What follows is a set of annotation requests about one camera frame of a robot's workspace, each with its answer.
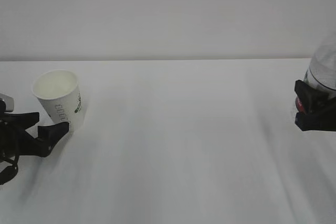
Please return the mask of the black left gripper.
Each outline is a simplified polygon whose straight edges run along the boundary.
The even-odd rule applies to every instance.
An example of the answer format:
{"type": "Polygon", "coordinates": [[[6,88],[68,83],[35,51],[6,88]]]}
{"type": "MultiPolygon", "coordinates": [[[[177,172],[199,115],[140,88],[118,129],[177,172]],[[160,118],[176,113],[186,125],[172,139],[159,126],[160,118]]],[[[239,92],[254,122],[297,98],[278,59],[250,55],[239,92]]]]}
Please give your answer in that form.
{"type": "Polygon", "coordinates": [[[69,123],[38,126],[38,135],[32,137],[27,129],[39,122],[39,112],[3,113],[1,115],[1,185],[11,181],[18,173],[18,161],[23,156],[47,157],[58,142],[69,132],[69,123]]]}

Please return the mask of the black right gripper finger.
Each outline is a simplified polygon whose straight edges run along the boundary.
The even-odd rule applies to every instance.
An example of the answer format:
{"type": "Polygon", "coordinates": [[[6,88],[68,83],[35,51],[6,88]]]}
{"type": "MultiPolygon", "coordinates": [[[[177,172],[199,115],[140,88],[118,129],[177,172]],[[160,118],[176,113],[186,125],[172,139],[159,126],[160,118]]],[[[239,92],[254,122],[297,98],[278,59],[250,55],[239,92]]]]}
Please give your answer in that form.
{"type": "Polygon", "coordinates": [[[329,93],[314,89],[301,80],[295,82],[295,93],[296,108],[304,114],[313,114],[335,105],[335,97],[331,98],[329,93]]]}
{"type": "Polygon", "coordinates": [[[335,132],[335,104],[324,106],[314,113],[296,113],[295,125],[302,131],[335,132]]]}

